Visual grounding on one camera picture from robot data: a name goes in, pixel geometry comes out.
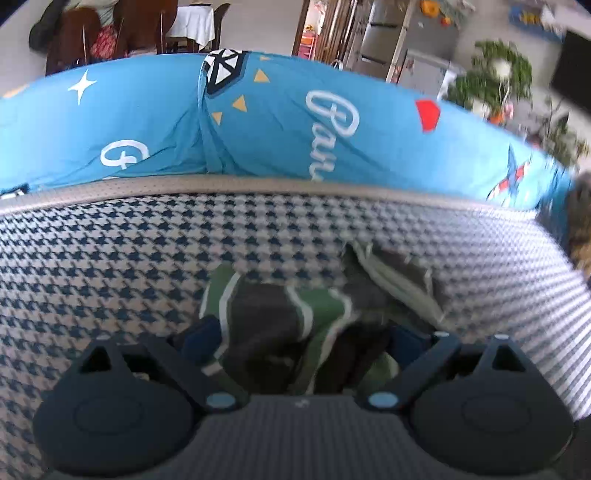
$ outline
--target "light blue button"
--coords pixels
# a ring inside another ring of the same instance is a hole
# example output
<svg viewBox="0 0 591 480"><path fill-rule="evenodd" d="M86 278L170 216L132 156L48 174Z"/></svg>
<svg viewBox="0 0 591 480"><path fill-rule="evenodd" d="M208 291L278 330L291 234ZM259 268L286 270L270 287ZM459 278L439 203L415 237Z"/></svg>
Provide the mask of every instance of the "light blue button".
<svg viewBox="0 0 591 480"><path fill-rule="evenodd" d="M390 392L377 392L369 398L369 404L375 408L392 408L397 403L398 397Z"/></svg>
<svg viewBox="0 0 591 480"><path fill-rule="evenodd" d="M220 392L209 395L205 402L210 408L225 410L226 408L233 407L236 404L236 399L229 393Z"/></svg>

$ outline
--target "houndstooth seat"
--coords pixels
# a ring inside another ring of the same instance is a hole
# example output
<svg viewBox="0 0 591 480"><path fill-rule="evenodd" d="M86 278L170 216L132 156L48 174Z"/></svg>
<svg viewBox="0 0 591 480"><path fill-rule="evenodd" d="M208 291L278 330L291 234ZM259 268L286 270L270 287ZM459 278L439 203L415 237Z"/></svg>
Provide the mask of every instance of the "houndstooth seat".
<svg viewBox="0 0 591 480"><path fill-rule="evenodd" d="M182 330L222 261L254 281L339 286L354 238L432 268L442 329L508 333L576 418L591 413L591 297L534 212L301 182L114 180L0 203L1 478L41 476L35 409L92 339Z"/></svg>

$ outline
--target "green and white striped fabric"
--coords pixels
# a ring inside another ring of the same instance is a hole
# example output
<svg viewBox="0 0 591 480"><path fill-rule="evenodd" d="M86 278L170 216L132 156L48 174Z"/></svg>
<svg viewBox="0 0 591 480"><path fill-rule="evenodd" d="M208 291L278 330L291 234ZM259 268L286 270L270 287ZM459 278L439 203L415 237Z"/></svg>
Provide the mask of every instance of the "green and white striped fabric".
<svg viewBox="0 0 591 480"><path fill-rule="evenodd" d="M247 391L312 394L337 385L369 393L395 376L398 365L385 347L373 352L371 345L383 342L391 326L408 326L417 317L423 326L435 326L443 311L428 274L400 272L396 258L379 250L374 254L371 244L355 242L350 251L357 271L348 275L343 290L254 284L230 265L217 267L199 321L215 317L220 342L202 371L239 397ZM404 315L401 303L416 314L413 319ZM352 327L360 333L358 342L342 335ZM343 361L329 362L333 354ZM364 358L364 367L355 364L357 358ZM324 384L318 385L319 378Z"/></svg>

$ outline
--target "green plant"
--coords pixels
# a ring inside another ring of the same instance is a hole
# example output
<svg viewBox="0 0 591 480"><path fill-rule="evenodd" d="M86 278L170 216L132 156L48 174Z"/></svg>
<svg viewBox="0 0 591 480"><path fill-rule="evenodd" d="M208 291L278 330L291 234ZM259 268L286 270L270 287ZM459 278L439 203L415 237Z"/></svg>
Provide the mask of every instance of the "green plant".
<svg viewBox="0 0 591 480"><path fill-rule="evenodd" d="M531 65L513 44L505 45L499 41L478 41L475 44L480 50L472 57L472 70L458 77L447 91L447 100L466 109L472 108L474 98L478 98L491 106L492 114L501 111L507 94L507 84L496 78L493 61L503 59L511 64L509 78L509 94L515 98L531 99Z"/></svg>
<svg viewBox="0 0 591 480"><path fill-rule="evenodd" d="M501 110L499 82L486 72L471 70L458 77L447 90L447 100L467 110L472 108L474 98L479 98L491 106L493 113Z"/></svg>
<svg viewBox="0 0 591 480"><path fill-rule="evenodd" d="M508 61L511 63L511 95L517 100L531 99L531 63L517 51L514 43L506 45L501 40L486 40L476 42L475 46L480 54L472 57L472 66L494 77L492 62L496 59Z"/></svg>
<svg viewBox="0 0 591 480"><path fill-rule="evenodd" d="M562 100L554 107L552 98L546 97L549 113L535 115L541 122L538 136L542 138L544 150L566 168L577 168L579 159L590 153L589 145L569 128L569 114L565 113L553 122L554 116L562 106Z"/></svg>

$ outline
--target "potted plant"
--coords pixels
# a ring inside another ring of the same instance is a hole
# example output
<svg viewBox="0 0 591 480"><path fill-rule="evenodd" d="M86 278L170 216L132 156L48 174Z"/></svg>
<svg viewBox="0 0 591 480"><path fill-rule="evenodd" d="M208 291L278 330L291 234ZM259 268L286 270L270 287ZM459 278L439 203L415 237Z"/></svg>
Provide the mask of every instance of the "potted plant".
<svg viewBox="0 0 591 480"><path fill-rule="evenodd" d="M472 109L479 99L490 106L491 118L499 118L509 98L531 99L531 64L514 44L486 40L475 46L473 69L449 87L447 100Z"/></svg>
<svg viewBox="0 0 591 480"><path fill-rule="evenodd" d="M565 168L576 172L579 169L579 159L590 153L589 145L569 128L568 113L554 120L556 113L562 106L562 100L554 107L552 98L546 97L545 104L548 106L549 113L534 115L541 124L537 133L537 136L541 138L541 147Z"/></svg>

